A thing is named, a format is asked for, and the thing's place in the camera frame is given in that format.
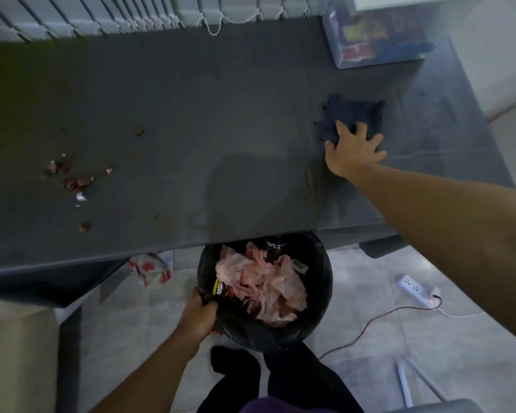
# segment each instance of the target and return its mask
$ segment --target hand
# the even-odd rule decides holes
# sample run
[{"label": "hand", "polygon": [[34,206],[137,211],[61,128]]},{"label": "hand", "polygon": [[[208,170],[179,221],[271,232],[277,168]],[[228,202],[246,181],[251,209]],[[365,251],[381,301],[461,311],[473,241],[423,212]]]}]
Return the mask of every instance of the hand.
[{"label": "hand", "polygon": [[325,142],[325,162],[331,172],[339,177],[353,181],[360,173],[386,158],[386,152],[375,152],[382,139],[380,133],[367,141],[367,125],[362,122],[355,124],[355,135],[348,127],[336,122],[336,130],[340,140],[335,147],[330,140]]},{"label": "hand", "polygon": [[188,344],[196,344],[198,348],[212,330],[217,310],[218,303],[215,301],[209,301],[207,305],[202,305],[199,289],[194,287],[174,333],[182,336]]}]

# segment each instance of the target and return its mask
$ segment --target crumpled paper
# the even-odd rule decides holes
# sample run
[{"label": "crumpled paper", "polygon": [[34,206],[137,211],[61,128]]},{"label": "crumpled paper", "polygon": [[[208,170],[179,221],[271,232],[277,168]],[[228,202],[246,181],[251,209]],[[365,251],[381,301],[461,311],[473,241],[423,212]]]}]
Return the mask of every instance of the crumpled paper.
[{"label": "crumpled paper", "polygon": [[159,254],[132,256],[128,265],[144,287],[160,289],[172,277],[174,252],[166,250]]}]

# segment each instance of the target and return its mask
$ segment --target forearm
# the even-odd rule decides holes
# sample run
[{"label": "forearm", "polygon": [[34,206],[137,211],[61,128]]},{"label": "forearm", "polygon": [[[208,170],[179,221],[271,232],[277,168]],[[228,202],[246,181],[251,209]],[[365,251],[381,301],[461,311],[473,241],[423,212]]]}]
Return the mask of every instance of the forearm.
[{"label": "forearm", "polygon": [[380,165],[351,181],[407,243],[516,334],[516,190]]},{"label": "forearm", "polygon": [[92,413],[167,413],[185,367],[198,347],[198,342],[174,332]]}]

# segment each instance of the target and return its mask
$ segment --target person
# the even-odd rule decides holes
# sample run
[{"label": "person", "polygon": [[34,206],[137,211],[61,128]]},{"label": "person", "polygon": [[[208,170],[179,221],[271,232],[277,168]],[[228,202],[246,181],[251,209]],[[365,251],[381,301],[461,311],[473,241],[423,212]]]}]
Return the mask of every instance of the person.
[{"label": "person", "polygon": [[[516,190],[449,180],[379,165],[382,135],[367,141],[337,122],[335,147],[325,142],[329,169],[352,182],[386,221],[485,312],[516,335]],[[211,331],[217,304],[202,304],[195,288],[174,333],[92,413],[165,413],[184,368]],[[260,365],[244,350],[214,347],[212,367],[225,375],[199,413],[361,413],[342,380],[304,344],[266,354],[268,394],[258,399]]]}]

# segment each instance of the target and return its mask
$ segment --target tiled floor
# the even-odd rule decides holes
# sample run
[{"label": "tiled floor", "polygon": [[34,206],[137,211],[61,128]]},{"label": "tiled floor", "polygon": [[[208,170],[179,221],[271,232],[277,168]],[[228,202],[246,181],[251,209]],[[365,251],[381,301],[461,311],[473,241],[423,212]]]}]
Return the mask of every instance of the tiled floor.
[{"label": "tiled floor", "polygon": [[[64,324],[62,347],[69,347],[65,340],[80,342],[80,358],[60,358],[77,365],[60,369],[71,371],[71,379],[60,379],[58,413],[87,412],[168,337],[195,284],[200,252],[201,248],[176,251],[176,270],[164,288],[147,290],[134,276],[126,276],[113,292],[108,290],[104,301],[99,292],[88,298],[78,326]],[[400,274],[438,286],[447,313],[481,311],[410,247],[376,260],[359,249],[331,251],[329,257],[332,299],[306,340],[318,356],[352,341],[369,319],[401,305],[416,305],[396,285]],[[78,329],[69,331],[69,327]],[[219,336],[203,342],[185,371],[172,411],[195,411],[220,379],[208,360],[210,348],[218,343],[234,346]],[[404,309],[375,321],[354,346],[323,361],[342,377],[367,413],[377,413],[403,406],[393,360],[397,354],[411,356],[452,399],[471,398],[486,413],[516,413],[516,338],[486,314],[451,319],[439,312]],[[261,356],[255,355],[262,363],[263,396],[268,370]],[[419,379],[411,374],[409,379],[416,402],[435,401]],[[62,403],[61,398],[73,403]]]}]

